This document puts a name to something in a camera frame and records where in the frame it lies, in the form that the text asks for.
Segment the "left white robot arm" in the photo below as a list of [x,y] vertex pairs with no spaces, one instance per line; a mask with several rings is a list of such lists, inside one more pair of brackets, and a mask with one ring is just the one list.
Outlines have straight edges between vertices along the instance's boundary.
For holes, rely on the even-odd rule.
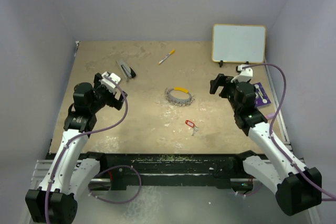
[[36,189],[25,197],[30,216],[36,223],[72,223],[78,209],[78,197],[90,180],[104,177],[107,163],[99,158],[79,159],[97,122],[96,114],[104,106],[121,110],[127,94],[120,90],[121,78],[115,73],[97,73],[93,83],[74,87],[73,103],[68,108],[59,149]]

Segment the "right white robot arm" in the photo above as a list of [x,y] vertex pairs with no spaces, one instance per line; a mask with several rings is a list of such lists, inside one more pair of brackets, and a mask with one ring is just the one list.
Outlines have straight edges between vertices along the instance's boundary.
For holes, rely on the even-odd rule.
[[322,193],[307,182],[322,185],[317,168],[308,168],[271,132],[265,116],[255,107],[255,87],[249,82],[238,82],[231,76],[218,74],[210,81],[210,94],[222,87],[219,96],[227,99],[234,111],[237,127],[264,152],[269,162],[252,152],[241,154],[234,164],[238,177],[248,174],[258,179],[274,195],[280,209],[288,216],[321,204]]

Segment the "red key tag with key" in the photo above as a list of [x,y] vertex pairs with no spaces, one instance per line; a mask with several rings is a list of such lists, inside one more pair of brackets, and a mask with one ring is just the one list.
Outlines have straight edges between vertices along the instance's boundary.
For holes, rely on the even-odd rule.
[[199,131],[199,128],[196,126],[194,122],[186,120],[185,124],[192,129],[192,136],[194,136]]

